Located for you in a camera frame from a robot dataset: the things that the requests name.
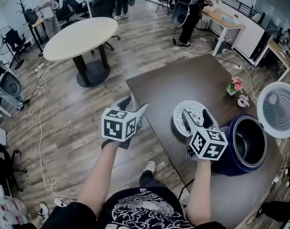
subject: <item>wooden floor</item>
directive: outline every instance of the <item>wooden floor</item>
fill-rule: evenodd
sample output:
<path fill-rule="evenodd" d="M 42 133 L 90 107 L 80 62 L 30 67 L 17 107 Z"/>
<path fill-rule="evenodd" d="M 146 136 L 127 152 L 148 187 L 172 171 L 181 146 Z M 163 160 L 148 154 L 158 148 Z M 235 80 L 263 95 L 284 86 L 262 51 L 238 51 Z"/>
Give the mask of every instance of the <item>wooden floor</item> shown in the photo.
<path fill-rule="evenodd" d="M 57 179 L 55 193 L 77 198 L 83 182 L 100 154 L 103 141 L 100 136 L 101 114 L 113 101 L 129 95 L 126 79 L 163 67 L 169 62 L 196 56 L 173 45 L 171 17 L 166 15 L 166 9 L 159 9 L 156 13 L 156 8 L 157 5 L 154 3 L 137 1 L 130 8 L 129 20 L 119 22 L 118 34 L 121 40 L 109 40 L 115 50 L 111 52 L 106 49 L 111 74 L 99 87 L 79 86 L 76 82 L 77 69 L 72 60 L 48 65 L 45 75 L 46 97 L 41 115 L 43 128 L 41 153 L 47 188 L 51 186 L 51 178 Z M 188 50 L 212 53 L 211 45 L 214 38 L 209 31 L 194 30 L 192 46 Z M 25 55 L 24 59 L 30 60 L 37 54 L 38 50 L 35 48 Z M 270 69 L 251 67 L 235 51 L 226 52 L 220 57 L 239 63 L 249 71 L 256 96 L 267 84 L 278 78 Z M 95 55 L 91 53 L 85 55 L 86 62 L 96 59 L 99 59 L 97 50 Z M 23 95 L 26 98 L 31 96 L 32 86 L 37 81 L 37 74 L 31 73 L 30 70 L 38 60 L 33 60 L 27 65 L 24 63 L 16 71 L 16 75 L 23 83 Z M 243 79 L 244 88 L 251 97 L 247 73 L 234 69 L 233 64 L 229 62 L 219 61 L 232 75 L 238 75 Z M 28 169 L 27 174 L 17 175 L 18 183 L 24 192 L 15 192 L 15 195 L 25 202 L 30 216 L 35 216 L 40 202 L 46 203 L 52 209 L 55 198 L 45 189 L 41 173 L 39 156 L 41 132 L 38 116 L 43 97 L 43 90 L 37 89 L 29 108 L 22 112 L 3 103 L 3 106 L 11 112 L 12 118 L 4 117 L 0 124 L 7 132 L 8 151 L 12 152 L 17 148 L 22 152 L 20 157 L 17 156 L 17 166 Z M 279 140 L 279 146 L 285 157 L 290 148 L 290 140 L 288 142 Z M 132 139 L 128 151 L 118 150 L 109 195 L 137 186 L 143 168 L 150 160 L 158 164 L 157 178 L 178 195 L 183 184 L 148 123 L 139 135 Z M 268 199 L 289 198 L 290 189 L 285 190 L 284 183 L 278 183 Z M 249 227 L 243 221 L 237 228 Z M 251 228 L 280 228 L 280 223 L 262 216 Z"/>

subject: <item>person in white shirt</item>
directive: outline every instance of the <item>person in white shirt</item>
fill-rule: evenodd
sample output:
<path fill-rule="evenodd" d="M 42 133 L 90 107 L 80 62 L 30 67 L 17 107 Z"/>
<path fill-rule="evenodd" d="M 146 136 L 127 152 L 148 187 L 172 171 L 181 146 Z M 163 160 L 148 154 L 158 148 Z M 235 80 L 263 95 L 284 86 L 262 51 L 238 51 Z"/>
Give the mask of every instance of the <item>person in white shirt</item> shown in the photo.
<path fill-rule="evenodd" d="M 52 4 L 51 0 L 41 0 L 41 12 L 44 18 L 46 34 L 49 37 L 49 39 L 51 39 L 61 30 L 58 19 L 51 8 L 51 4 Z"/>

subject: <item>table base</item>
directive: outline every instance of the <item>table base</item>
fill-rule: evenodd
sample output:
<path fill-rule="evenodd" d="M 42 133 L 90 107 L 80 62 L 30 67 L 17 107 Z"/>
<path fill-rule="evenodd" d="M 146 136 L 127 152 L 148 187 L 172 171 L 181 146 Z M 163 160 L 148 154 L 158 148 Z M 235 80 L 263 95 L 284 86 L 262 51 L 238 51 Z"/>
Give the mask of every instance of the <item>table base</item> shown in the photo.
<path fill-rule="evenodd" d="M 90 62 L 86 65 L 84 73 L 86 74 L 89 84 L 86 84 L 80 73 L 77 75 L 77 82 L 82 87 L 93 87 L 103 83 L 110 75 L 111 69 L 104 68 L 101 61 Z"/>

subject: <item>white sneaker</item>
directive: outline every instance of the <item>white sneaker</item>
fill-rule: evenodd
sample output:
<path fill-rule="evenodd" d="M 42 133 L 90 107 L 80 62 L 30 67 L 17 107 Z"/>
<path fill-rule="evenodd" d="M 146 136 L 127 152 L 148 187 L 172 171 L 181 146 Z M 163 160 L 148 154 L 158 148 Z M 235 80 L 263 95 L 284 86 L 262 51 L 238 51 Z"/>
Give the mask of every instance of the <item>white sneaker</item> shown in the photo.
<path fill-rule="evenodd" d="M 114 15 L 114 19 L 115 19 L 116 21 L 118 21 L 118 20 L 121 20 L 121 17 L 120 17 L 120 16 L 117 16 L 117 15 Z"/>
<path fill-rule="evenodd" d="M 154 161 L 150 161 L 147 165 L 146 168 L 144 169 L 144 171 L 149 170 L 151 171 L 153 174 L 156 171 L 156 163 Z"/>
<path fill-rule="evenodd" d="M 43 221 L 45 222 L 48 218 L 48 207 L 43 203 L 41 203 L 40 206 L 41 207 L 40 207 L 40 211 L 39 211 L 38 215 L 42 216 Z"/>

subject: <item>flower vase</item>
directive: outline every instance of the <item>flower vase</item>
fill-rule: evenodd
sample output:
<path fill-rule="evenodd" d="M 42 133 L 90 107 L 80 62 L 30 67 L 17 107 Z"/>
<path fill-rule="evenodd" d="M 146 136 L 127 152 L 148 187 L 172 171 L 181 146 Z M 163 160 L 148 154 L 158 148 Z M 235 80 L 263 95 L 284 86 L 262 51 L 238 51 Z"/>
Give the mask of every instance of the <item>flower vase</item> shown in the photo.
<path fill-rule="evenodd" d="M 226 91 L 230 96 L 233 96 L 235 93 L 237 93 L 237 91 L 234 89 L 234 87 L 232 85 L 229 85 L 226 88 Z"/>

